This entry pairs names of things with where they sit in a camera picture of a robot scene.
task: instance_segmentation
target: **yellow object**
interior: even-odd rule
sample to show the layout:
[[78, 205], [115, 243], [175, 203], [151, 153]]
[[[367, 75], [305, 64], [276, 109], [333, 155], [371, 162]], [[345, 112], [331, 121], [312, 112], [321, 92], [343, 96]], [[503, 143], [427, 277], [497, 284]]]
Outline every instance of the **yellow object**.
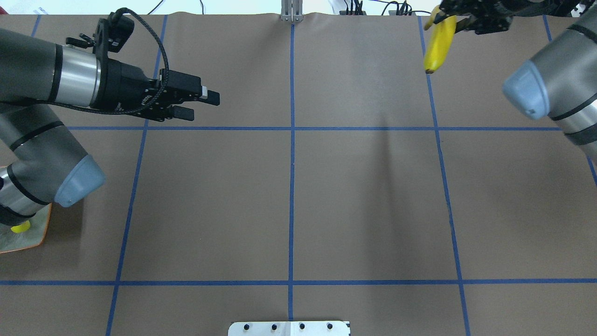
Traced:
[[23, 233], [23, 232], [29, 230], [30, 227], [31, 227], [31, 223], [29, 221], [26, 221], [25, 223], [22, 223], [15, 227], [11, 227], [10, 230], [14, 233]]
[[[436, 6], [429, 20], [425, 23], [425, 30], [428, 30], [433, 25], [433, 19], [440, 12], [439, 6]], [[448, 55], [452, 39], [456, 33], [456, 16], [449, 16], [437, 25], [431, 33], [431, 41], [427, 46], [425, 58], [423, 59], [423, 66], [426, 74], [432, 74], [439, 69]]]

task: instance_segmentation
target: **white metal plate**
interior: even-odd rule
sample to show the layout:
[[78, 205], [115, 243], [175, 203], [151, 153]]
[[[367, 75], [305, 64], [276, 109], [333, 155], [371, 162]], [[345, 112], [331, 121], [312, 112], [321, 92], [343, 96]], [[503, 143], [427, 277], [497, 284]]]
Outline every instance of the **white metal plate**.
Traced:
[[350, 336], [350, 322], [235, 322], [228, 336]]

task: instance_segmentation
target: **blue tape line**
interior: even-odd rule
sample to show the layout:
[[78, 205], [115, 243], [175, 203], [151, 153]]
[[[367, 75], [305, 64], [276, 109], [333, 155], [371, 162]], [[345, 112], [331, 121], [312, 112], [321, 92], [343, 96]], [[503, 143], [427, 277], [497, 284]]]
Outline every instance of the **blue tape line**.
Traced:
[[114, 281], [0, 280], [0, 286], [114, 286]]
[[35, 37], [37, 33], [37, 27], [39, 26], [39, 22], [41, 21], [41, 15], [38, 15], [38, 18], [35, 20], [35, 25], [33, 25], [33, 31], [31, 31], [31, 37]]
[[114, 322], [114, 311], [116, 310], [116, 300], [118, 299], [118, 290], [120, 287], [118, 283], [114, 285], [112, 291], [112, 303], [110, 303], [110, 314], [108, 315], [108, 323], [106, 325], [106, 336], [110, 336], [112, 333], [112, 323]]
[[288, 320], [294, 319], [293, 280], [294, 280], [294, 25], [290, 26], [290, 205], [288, 209]]
[[144, 130], [143, 126], [68, 126], [71, 131], [122, 131], [122, 130]]
[[260, 126], [149, 126], [150, 130], [200, 130], [200, 131], [290, 131], [290, 127]]
[[543, 15], [543, 24], [545, 25], [545, 31], [547, 32], [547, 40], [552, 41], [552, 31], [549, 29], [549, 23], [547, 22], [547, 16]]
[[[447, 280], [145, 280], [120, 281], [119, 286], [413, 286], [413, 285], [521, 285], [539, 283], [597, 283], [597, 278], [447, 279]], [[0, 286], [114, 286], [116, 281], [0, 280]]]
[[[164, 15], [164, 21], [162, 23], [162, 33], [160, 39], [164, 41], [164, 35], [166, 33], [166, 24], [168, 22], [168, 16]], [[153, 77], [157, 78], [159, 69], [159, 60], [161, 51], [158, 49], [158, 55], [155, 60], [155, 67], [153, 70]], [[137, 195], [137, 185], [139, 183], [139, 174], [141, 171], [141, 162], [143, 161], [143, 152], [145, 151], [145, 140], [147, 138], [147, 131], [149, 127], [149, 120], [145, 120], [143, 125], [143, 134], [141, 135], [141, 145], [139, 146], [139, 156], [137, 157], [137, 167], [135, 168], [135, 177], [133, 179], [133, 189], [131, 191], [131, 199], [128, 204], [127, 221], [124, 227], [124, 234], [122, 235], [122, 245], [120, 248], [120, 257], [118, 258], [118, 268], [116, 269], [116, 283], [114, 284], [114, 292], [112, 294], [112, 303], [110, 305], [110, 313], [108, 315], [108, 323], [106, 326], [106, 336], [110, 336], [112, 333], [112, 322], [114, 321], [114, 312], [116, 310], [116, 302], [118, 300], [118, 288], [120, 279], [122, 276], [122, 266], [124, 264], [124, 255], [127, 250], [128, 233], [131, 227], [131, 218], [133, 217], [133, 206], [135, 203], [135, 197]]]
[[[69, 126], [69, 130], [143, 130], [143, 126]], [[475, 127], [475, 126], [149, 126], [155, 131], [561, 131], [559, 127]]]
[[432, 131], [433, 127], [296, 127], [297, 131]]
[[595, 166], [593, 165], [593, 161], [589, 157], [587, 157], [587, 162], [589, 162], [589, 169], [591, 170], [591, 175], [593, 175], [593, 182], [597, 185], [597, 174], [595, 173]]
[[458, 285], [458, 280], [295, 280], [295, 286]]
[[[421, 22], [420, 16], [418, 16], [417, 19], [418, 19], [419, 35], [421, 38], [421, 48], [423, 49], [423, 55], [425, 55], [425, 40], [423, 37], [423, 24]], [[456, 241], [456, 229], [454, 228], [454, 217], [452, 214], [452, 204], [450, 202], [450, 190], [448, 188], [448, 178], [446, 176], [446, 171], [445, 171], [444, 153], [442, 152], [441, 138], [439, 137], [438, 117], [437, 117], [437, 113], [435, 111], [435, 101], [433, 99], [433, 88], [431, 86], [431, 77], [429, 75], [426, 75], [426, 78], [427, 78], [427, 89], [429, 91], [429, 103], [431, 105], [431, 114], [433, 117], [433, 126], [435, 127], [435, 142], [438, 147], [439, 167], [441, 169], [442, 181], [443, 181], [443, 185], [444, 185], [444, 197], [446, 200], [446, 205], [448, 208], [448, 216], [450, 219], [450, 231], [451, 231], [451, 235], [452, 235], [452, 249], [454, 252], [454, 262], [456, 264], [456, 275], [458, 277], [458, 281], [462, 281], [462, 272], [461, 272], [461, 268], [460, 268], [460, 255], [458, 254], [458, 243]], [[462, 306], [462, 316], [464, 319], [464, 331], [467, 336], [470, 336], [469, 314], [468, 314], [468, 309], [466, 307], [466, 297], [464, 295], [464, 286], [462, 284], [460, 284], [458, 286], [458, 289], [460, 291], [460, 303]]]
[[231, 281], [120, 281], [121, 286], [288, 286], [286, 280], [231, 280]]
[[450, 127], [439, 126], [440, 131], [560, 131], [559, 127]]
[[524, 284], [524, 283], [597, 283], [595, 278], [551, 278], [551, 279], [469, 279], [462, 280], [463, 285], [508, 285], [508, 284]]

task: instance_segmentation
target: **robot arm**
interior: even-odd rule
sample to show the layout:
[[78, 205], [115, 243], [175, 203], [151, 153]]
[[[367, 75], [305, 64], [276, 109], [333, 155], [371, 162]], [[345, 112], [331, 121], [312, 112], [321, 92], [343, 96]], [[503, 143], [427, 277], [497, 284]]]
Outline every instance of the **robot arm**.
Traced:
[[526, 61], [503, 91], [529, 118], [551, 118], [597, 162], [597, 8]]
[[[503, 85], [508, 100], [531, 119], [549, 116], [566, 138], [597, 162], [597, 8], [526, 61]], [[508, 30], [513, 16], [568, 16], [578, 0], [443, 0], [434, 23], [468, 15], [456, 32]]]
[[[130, 13], [158, 42], [164, 69], [157, 80], [138, 67], [108, 58], [133, 32]], [[19, 225], [48, 203], [70, 206], [100, 187], [105, 176], [47, 106], [155, 121], [192, 121], [187, 101], [220, 104], [200, 77], [171, 71], [155, 32], [121, 8], [100, 19], [94, 39], [66, 39], [69, 47], [0, 29], [0, 139], [18, 160], [0, 169], [0, 223]], [[93, 47], [93, 53], [75, 49]]]
[[443, 0], [434, 23], [449, 16], [467, 16], [457, 23], [456, 32], [474, 30], [481, 35], [508, 30], [514, 16], [569, 16], [577, 4], [578, 0]]

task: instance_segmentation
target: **wires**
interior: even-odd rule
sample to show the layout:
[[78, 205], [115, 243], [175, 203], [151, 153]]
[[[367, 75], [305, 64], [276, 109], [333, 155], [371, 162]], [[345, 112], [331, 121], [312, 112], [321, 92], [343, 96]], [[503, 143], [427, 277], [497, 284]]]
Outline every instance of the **wires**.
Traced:
[[383, 11], [381, 12], [381, 14], [385, 14], [386, 9], [389, 5], [396, 5], [396, 15], [412, 15], [413, 13], [428, 13], [431, 14], [428, 11], [414, 11], [413, 10], [413, 6], [409, 5], [406, 0], [402, 3], [398, 3], [397, 1], [390, 1], [390, 2], [385, 2], [385, 1], [378, 1], [378, 0], [373, 0], [373, 1], [377, 1], [377, 2], [384, 2], [386, 4], [386, 6], [383, 8]]
[[348, 8], [348, 2], [346, 2], [346, 0], [344, 0], [344, 4], [346, 5], [345, 15], [365, 15], [363, 12], [363, 1], [350, 0], [350, 9]]
[[120, 8], [119, 10], [116, 11], [116, 13], [114, 14], [114, 16], [112, 18], [113, 18], [113, 20], [117, 20], [120, 18], [120, 16], [122, 16], [123, 14], [126, 14], [126, 13], [131, 14], [135, 19], [137, 19], [137, 21], [139, 21], [139, 23], [141, 23], [141, 25], [143, 25], [143, 27], [145, 27], [145, 29], [147, 29], [147, 31], [149, 31], [151, 36], [153, 36], [155, 41], [158, 43], [159, 50], [162, 53], [162, 60], [164, 61], [164, 75], [162, 77], [162, 81], [160, 83], [158, 92], [156, 92], [155, 95], [153, 95], [153, 97], [151, 98], [150, 101], [148, 101], [148, 103], [146, 103], [145, 105], [139, 106], [138, 108], [134, 108], [134, 109], [126, 110], [126, 111], [118, 111], [118, 110], [104, 111], [104, 110], [98, 110], [98, 109], [82, 108], [82, 107], [71, 105], [71, 104], [49, 102], [47, 100], [36, 100], [35, 103], [61, 106], [64, 108], [74, 109], [74, 110], [81, 111], [81, 112], [89, 112], [89, 113], [95, 113], [95, 114], [108, 114], [108, 115], [139, 113], [139, 112], [147, 109], [148, 107], [150, 107], [153, 103], [155, 103], [158, 100], [158, 98], [160, 97], [160, 95], [162, 94], [162, 92], [164, 92], [164, 90], [166, 89], [166, 85], [168, 84], [170, 66], [168, 64], [168, 57], [166, 56], [166, 49], [164, 49], [164, 45], [162, 44], [162, 41], [159, 39], [158, 34], [156, 34], [156, 32], [153, 31], [153, 29], [149, 26], [149, 24], [147, 22], [145, 22], [145, 20], [143, 20], [142, 17], [140, 17], [137, 13], [133, 12], [132, 10], [130, 10], [128, 8]]
[[390, 1], [390, 2], [386, 2], [386, 6], [383, 8], [383, 11], [381, 12], [381, 14], [385, 14], [386, 13], [386, 9], [389, 5], [391, 4], [395, 4], [396, 5], [396, 12], [398, 12], [398, 6], [400, 6], [400, 4], [398, 3], [398, 1]]
[[162, 4], [162, 2], [164, 2], [164, 0], [160, 0], [159, 3], [155, 5], [155, 7], [147, 15], [153, 13], [153, 11], [155, 11]]
[[427, 13], [427, 14], [431, 15], [431, 12], [428, 12], [428, 11], [408, 11], [408, 12], [404, 13], [403, 15], [410, 15], [411, 13]]

